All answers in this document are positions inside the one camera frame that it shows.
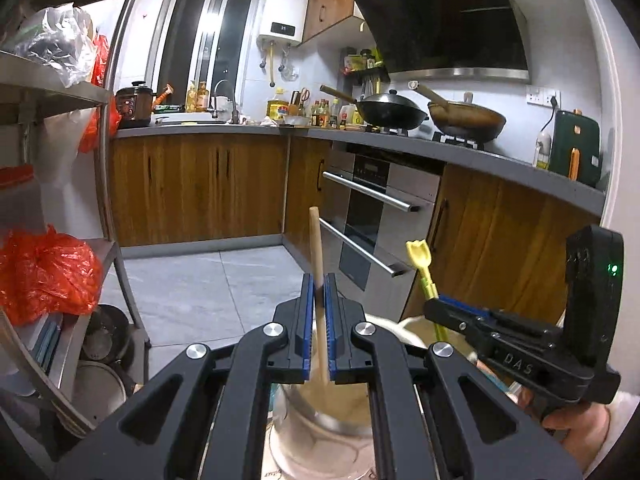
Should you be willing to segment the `person's right hand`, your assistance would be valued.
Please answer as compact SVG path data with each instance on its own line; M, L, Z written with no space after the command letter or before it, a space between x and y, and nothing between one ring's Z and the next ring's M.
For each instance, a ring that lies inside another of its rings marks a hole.
M612 411L608 405L578 403L558 408L546 416L536 416L532 408L534 394L521 388L516 404L533 417L545 430L564 432L561 444L587 478L603 460L612 437Z

